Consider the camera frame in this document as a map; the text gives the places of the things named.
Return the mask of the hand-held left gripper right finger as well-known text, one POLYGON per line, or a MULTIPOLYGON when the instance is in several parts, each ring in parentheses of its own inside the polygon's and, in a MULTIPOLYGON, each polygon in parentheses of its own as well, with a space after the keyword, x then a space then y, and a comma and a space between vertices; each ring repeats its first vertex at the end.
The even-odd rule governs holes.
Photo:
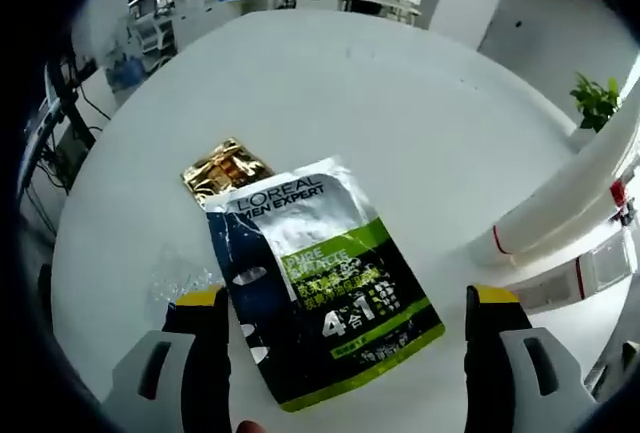
POLYGON ((595 409, 581 368, 508 290, 466 290, 467 432, 571 432, 595 409))

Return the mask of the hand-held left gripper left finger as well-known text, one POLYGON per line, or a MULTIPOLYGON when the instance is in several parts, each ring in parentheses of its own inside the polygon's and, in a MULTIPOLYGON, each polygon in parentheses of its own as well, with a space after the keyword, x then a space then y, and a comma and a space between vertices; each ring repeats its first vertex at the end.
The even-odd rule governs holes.
POLYGON ((228 343, 227 290, 184 294, 115 366, 104 411, 123 432, 230 432, 228 343))

